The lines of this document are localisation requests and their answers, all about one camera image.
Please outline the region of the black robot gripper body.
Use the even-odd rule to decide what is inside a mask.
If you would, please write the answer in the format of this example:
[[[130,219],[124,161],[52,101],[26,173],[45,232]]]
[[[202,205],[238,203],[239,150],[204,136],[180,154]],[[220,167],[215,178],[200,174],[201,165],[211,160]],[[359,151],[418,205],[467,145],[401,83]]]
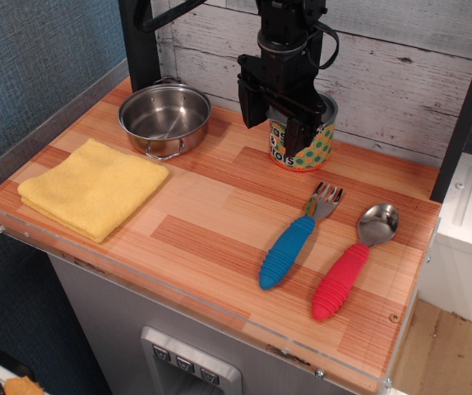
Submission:
[[[259,56],[238,57],[241,67],[238,79],[260,88],[269,108],[283,115],[303,111],[324,114],[326,105],[314,86],[321,50],[312,47],[321,43],[320,39],[304,39],[297,44],[282,45],[259,39]]]

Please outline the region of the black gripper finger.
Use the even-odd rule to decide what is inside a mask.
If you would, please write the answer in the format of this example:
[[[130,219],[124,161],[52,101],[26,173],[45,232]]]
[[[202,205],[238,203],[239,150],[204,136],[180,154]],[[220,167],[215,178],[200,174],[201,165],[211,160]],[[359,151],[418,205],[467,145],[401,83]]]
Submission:
[[[269,105],[264,101],[260,88],[239,78],[238,97],[243,121],[248,128],[253,128],[267,120],[266,112]]]
[[[308,147],[322,123],[322,113],[288,113],[284,136],[285,154],[293,157]]]

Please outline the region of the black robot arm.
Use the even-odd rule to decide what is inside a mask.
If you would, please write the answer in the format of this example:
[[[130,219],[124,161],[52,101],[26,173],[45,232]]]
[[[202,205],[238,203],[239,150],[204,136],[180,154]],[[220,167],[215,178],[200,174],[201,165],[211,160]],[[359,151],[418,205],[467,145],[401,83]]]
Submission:
[[[248,128],[274,109],[286,117],[285,154],[295,156],[316,136],[326,105],[314,86],[323,32],[323,1],[258,1],[261,55],[238,57],[238,97]]]

